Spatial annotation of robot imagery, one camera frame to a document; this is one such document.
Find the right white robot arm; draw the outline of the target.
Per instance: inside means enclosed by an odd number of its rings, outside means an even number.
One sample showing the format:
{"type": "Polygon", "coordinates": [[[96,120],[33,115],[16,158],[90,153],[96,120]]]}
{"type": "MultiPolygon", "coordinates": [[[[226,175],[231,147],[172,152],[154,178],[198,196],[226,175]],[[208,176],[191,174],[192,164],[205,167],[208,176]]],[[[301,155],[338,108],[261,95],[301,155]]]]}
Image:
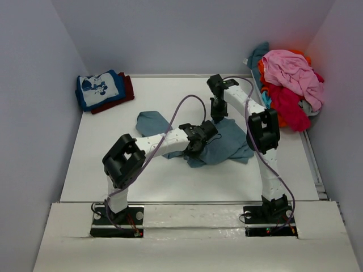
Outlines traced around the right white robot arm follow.
{"type": "Polygon", "coordinates": [[[227,117],[227,107],[232,106],[246,122],[246,140],[258,159],[262,181],[262,204],[244,212],[246,223],[282,223],[282,217],[292,207],[286,196],[287,187],[278,174],[277,148],[280,128],[277,112],[267,109],[251,98],[252,91],[245,93],[233,79],[212,75],[207,85],[213,94],[210,115],[215,123],[227,117]]]}

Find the grey-blue t shirt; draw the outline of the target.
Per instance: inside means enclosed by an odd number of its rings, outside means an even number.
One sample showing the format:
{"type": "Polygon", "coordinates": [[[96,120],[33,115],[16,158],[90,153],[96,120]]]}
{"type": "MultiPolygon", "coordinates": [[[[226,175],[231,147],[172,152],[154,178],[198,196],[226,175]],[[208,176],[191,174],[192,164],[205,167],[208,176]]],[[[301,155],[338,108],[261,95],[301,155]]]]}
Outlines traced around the grey-blue t shirt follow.
{"type": "MultiPolygon", "coordinates": [[[[137,117],[136,130],[143,136],[149,137],[165,132],[168,121],[157,111],[141,112],[137,117]]],[[[183,152],[165,154],[166,159],[183,158],[191,168],[205,165],[217,165],[228,159],[247,164],[254,156],[249,148],[245,132],[233,119],[223,119],[215,125],[218,135],[205,146],[197,158],[191,158],[183,152]]]]}

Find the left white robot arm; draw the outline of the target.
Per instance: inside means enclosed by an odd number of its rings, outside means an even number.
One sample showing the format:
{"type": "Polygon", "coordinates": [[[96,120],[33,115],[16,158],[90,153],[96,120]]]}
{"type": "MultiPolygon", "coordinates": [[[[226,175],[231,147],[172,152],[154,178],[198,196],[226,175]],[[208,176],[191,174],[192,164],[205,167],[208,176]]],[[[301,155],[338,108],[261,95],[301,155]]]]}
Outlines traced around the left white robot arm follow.
{"type": "Polygon", "coordinates": [[[125,219],[128,188],[153,158],[172,152],[199,156],[217,134],[215,125],[205,121],[201,125],[182,124],[175,129],[168,128],[165,133],[147,137],[122,135],[102,159],[108,179],[105,215],[110,223],[117,227],[125,219]]]}

